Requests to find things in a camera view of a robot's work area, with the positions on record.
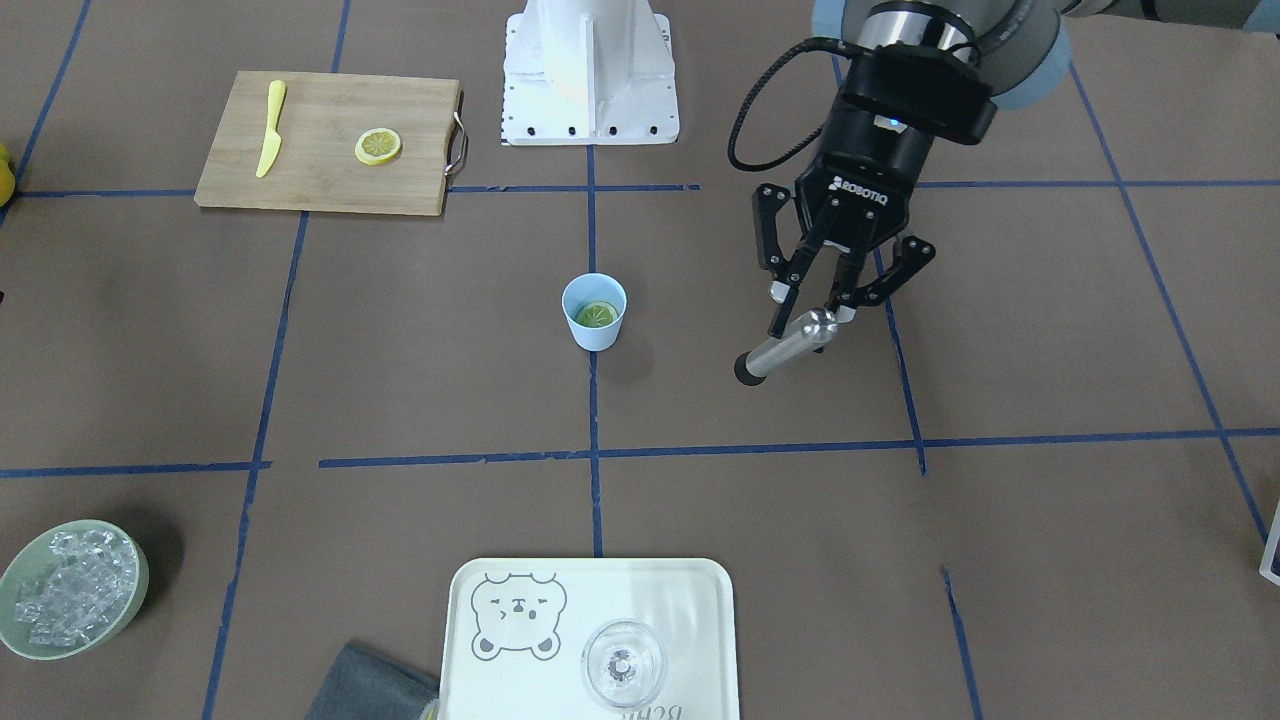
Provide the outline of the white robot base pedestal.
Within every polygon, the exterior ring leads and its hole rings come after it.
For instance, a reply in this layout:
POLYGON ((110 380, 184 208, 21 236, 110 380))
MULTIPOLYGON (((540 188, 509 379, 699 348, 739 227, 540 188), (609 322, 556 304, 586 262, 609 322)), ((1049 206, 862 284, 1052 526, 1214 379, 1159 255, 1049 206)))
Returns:
POLYGON ((667 15, 648 1, 529 1, 504 27, 500 141, 513 147, 678 140, 667 15))

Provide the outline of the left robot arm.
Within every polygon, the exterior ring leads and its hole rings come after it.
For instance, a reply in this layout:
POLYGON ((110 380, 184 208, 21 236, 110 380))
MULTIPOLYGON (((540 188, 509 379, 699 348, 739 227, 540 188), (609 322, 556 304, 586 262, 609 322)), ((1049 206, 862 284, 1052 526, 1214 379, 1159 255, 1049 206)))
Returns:
POLYGON ((818 1, 810 38, 755 82, 730 132, 736 145, 751 104, 796 56, 847 60, 824 123, 792 147, 815 149, 794 187, 760 184, 753 200, 756 252, 771 274, 780 341, 822 249, 840 255, 826 320, 850 322, 883 304, 934 258, 910 234, 909 202, 936 140, 974 146, 1001 109, 1051 94, 1073 47, 1068 18, 1117 15, 1254 33, 1277 32, 1275 1, 818 1))

